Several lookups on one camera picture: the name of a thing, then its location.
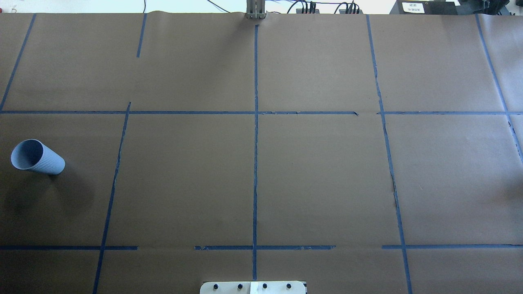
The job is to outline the blue ribbed cup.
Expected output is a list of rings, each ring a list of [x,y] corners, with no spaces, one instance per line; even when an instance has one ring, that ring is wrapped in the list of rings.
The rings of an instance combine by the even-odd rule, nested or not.
[[[50,176],[59,175],[65,168],[65,160],[36,139],[18,143],[11,152],[11,163],[18,170]]]

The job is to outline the black power box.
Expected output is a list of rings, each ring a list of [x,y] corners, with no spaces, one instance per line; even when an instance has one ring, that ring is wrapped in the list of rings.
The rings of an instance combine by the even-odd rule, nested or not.
[[[391,15],[458,15],[461,4],[446,0],[396,0]]]

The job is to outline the aluminium frame post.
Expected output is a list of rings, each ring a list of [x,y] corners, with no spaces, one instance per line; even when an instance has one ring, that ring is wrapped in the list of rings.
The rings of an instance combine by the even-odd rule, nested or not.
[[[247,0],[246,1],[246,18],[247,19],[265,19],[266,18],[266,1],[265,0]]]

